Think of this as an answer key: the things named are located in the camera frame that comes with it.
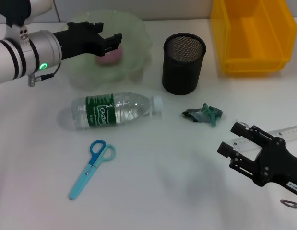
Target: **white bottle cap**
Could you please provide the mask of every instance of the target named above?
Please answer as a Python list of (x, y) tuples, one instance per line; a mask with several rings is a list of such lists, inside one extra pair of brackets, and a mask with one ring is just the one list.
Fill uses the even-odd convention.
[(163, 101), (161, 96), (153, 97), (154, 111), (161, 112), (163, 110)]

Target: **black mesh pen holder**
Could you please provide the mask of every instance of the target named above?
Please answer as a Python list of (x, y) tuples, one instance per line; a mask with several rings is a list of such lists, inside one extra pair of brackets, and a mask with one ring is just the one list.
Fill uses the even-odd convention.
[(164, 43), (164, 88), (175, 95), (193, 92), (205, 53), (205, 42), (196, 35), (180, 33), (170, 36)]

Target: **wall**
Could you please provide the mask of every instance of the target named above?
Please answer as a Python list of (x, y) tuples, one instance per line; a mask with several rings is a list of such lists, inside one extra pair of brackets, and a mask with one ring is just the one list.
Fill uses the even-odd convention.
[[(120, 9), (142, 19), (192, 19), (208, 18), (213, 0), (55, 0), (62, 22), (93, 9)], [(297, 16), (297, 0), (287, 0), (294, 16)], [(53, 9), (35, 19), (35, 22), (58, 22)], [(0, 15), (0, 23), (5, 23)]]

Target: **green led light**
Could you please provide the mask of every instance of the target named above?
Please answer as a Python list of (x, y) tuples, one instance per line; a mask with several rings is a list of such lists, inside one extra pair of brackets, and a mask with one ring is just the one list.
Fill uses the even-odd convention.
[(42, 64), (42, 65), (39, 67), (39, 69), (40, 69), (40, 70), (46, 69), (47, 66), (48, 66), (47, 63), (44, 63), (44, 64)]

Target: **blue scissors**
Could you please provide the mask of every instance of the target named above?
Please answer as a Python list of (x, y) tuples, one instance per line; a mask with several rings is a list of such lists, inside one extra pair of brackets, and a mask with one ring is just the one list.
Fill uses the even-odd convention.
[[(93, 152), (93, 147), (98, 143), (102, 144), (102, 147), (98, 153), (95, 153)], [(113, 151), (110, 157), (105, 158), (104, 155), (108, 149), (112, 149)], [(72, 188), (69, 194), (70, 200), (75, 200), (78, 197), (101, 163), (111, 161), (116, 157), (116, 148), (113, 145), (107, 145), (103, 140), (94, 141), (91, 144), (90, 152), (92, 154), (92, 158)]]

